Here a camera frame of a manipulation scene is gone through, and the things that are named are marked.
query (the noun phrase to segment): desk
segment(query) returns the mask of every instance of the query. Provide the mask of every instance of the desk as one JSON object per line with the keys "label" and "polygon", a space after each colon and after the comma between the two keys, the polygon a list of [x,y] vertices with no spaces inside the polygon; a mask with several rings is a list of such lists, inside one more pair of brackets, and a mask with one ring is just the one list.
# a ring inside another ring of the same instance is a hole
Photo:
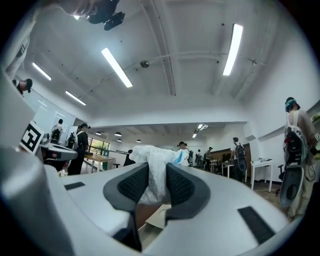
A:
{"label": "desk", "polygon": [[106,156],[102,156],[99,154],[93,154],[93,155],[85,155],[85,158],[88,158],[92,161],[92,165],[91,165],[91,173],[94,172],[94,164],[95,161],[98,163],[98,168],[96,169],[96,172],[100,172],[100,163],[104,163],[104,162],[110,162],[110,161],[114,161],[116,160],[113,157],[106,157]]}
{"label": "desk", "polygon": [[221,165],[222,176],[224,175],[224,166],[227,167],[228,178],[230,177],[230,167],[235,166],[232,162],[223,162]]}
{"label": "desk", "polygon": [[218,160],[210,160],[210,172],[212,173],[215,170],[215,166],[218,166]]}
{"label": "desk", "polygon": [[[255,162],[252,163],[251,162],[251,166],[252,166],[252,172],[251,172],[251,189],[254,189],[254,183],[255,183],[255,169],[257,167],[267,167],[270,166],[270,184],[269,184],[269,192],[271,191],[271,186],[272,186],[272,164],[273,164],[273,160],[270,161],[263,161],[263,162]],[[265,176],[264,176],[264,183],[267,182],[267,172],[265,172]]]}

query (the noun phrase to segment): black pants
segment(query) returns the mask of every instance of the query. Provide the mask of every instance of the black pants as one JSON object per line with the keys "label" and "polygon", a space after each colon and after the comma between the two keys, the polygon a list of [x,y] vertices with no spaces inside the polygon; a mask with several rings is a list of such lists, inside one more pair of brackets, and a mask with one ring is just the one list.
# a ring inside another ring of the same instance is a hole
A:
{"label": "black pants", "polygon": [[238,182],[242,182],[243,178],[244,178],[244,173],[239,169],[238,166],[238,161],[237,160],[233,160],[233,164],[234,164],[234,175],[235,175],[235,179]]}
{"label": "black pants", "polygon": [[70,166],[68,167],[68,175],[79,175],[81,173],[82,163],[84,162],[84,160],[84,155],[78,155],[76,159],[73,159]]}
{"label": "black pants", "polygon": [[205,160],[205,170],[210,171],[210,160],[209,159]]}

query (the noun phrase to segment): ceiling light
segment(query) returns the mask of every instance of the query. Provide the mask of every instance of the ceiling light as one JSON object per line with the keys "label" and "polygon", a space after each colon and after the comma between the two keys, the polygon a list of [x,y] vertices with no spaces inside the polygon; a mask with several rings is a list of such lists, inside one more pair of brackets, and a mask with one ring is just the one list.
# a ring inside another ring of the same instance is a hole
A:
{"label": "ceiling light", "polygon": [[241,42],[243,29],[244,29],[243,26],[240,26],[238,24],[233,24],[230,51],[229,51],[228,59],[226,61],[225,68],[223,71],[224,76],[229,76],[232,71],[232,68],[234,67],[240,42]]}
{"label": "ceiling light", "polygon": [[63,116],[64,118],[66,117],[65,115],[63,115],[63,114],[61,114],[61,113],[59,113],[57,111],[56,111],[56,113],[59,114],[60,116]]}
{"label": "ceiling light", "polygon": [[47,75],[47,73],[44,72],[36,63],[32,62],[32,66],[34,66],[35,69],[38,70],[42,75],[44,75],[46,79],[51,81],[51,77],[49,75]]}
{"label": "ceiling light", "polygon": [[67,90],[65,91],[65,93],[67,94],[67,95],[69,95],[71,98],[73,98],[74,100],[76,100],[77,102],[79,102],[80,104],[82,104],[82,105],[86,105],[86,103],[84,103],[82,100],[80,100],[80,99],[78,99],[76,96],[74,96],[73,94],[71,94],[70,92],[68,92]]}
{"label": "ceiling light", "polygon": [[103,56],[106,58],[106,60],[109,62],[110,66],[114,69],[114,71],[116,72],[116,74],[119,76],[119,78],[122,80],[122,82],[124,83],[124,85],[126,87],[132,87],[132,83],[130,82],[130,80],[128,79],[128,77],[126,76],[125,72],[122,70],[122,68],[120,67],[120,65],[118,64],[118,62],[116,61],[116,59],[113,57],[113,55],[111,54],[111,52],[109,51],[108,48],[104,48],[101,53],[103,54]]}
{"label": "ceiling light", "polygon": [[38,100],[38,102],[40,102],[42,105],[48,107],[46,104],[44,104],[43,102],[41,102],[40,100]]}

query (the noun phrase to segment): mounted camera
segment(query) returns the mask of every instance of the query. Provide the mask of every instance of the mounted camera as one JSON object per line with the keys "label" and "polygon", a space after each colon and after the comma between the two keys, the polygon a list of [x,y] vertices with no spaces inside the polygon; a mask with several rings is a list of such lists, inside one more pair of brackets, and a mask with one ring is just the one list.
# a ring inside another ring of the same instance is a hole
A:
{"label": "mounted camera", "polygon": [[116,13],[117,4],[120,0],[105,0],[97,4],[95,15],[89,15],[86,20],[91,24],[104,23],[104,30],[109,31],[122,24],[125,18],[123,11]]}

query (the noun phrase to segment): white plastic bag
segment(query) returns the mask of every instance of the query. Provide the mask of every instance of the white plastic bag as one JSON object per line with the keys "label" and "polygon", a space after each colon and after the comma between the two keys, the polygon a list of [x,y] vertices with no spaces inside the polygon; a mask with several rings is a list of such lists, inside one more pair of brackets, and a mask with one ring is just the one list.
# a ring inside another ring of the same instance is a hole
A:
{"label": "white plastic bag", "polygon": [[149,181],[139,203],[158,205],[167,203],[170,194],[166,187],[166,165],[181,164],[189,156],[183,150],[178,152],[155,146],[135,146],[129,158],[136,163],[149,164]]}

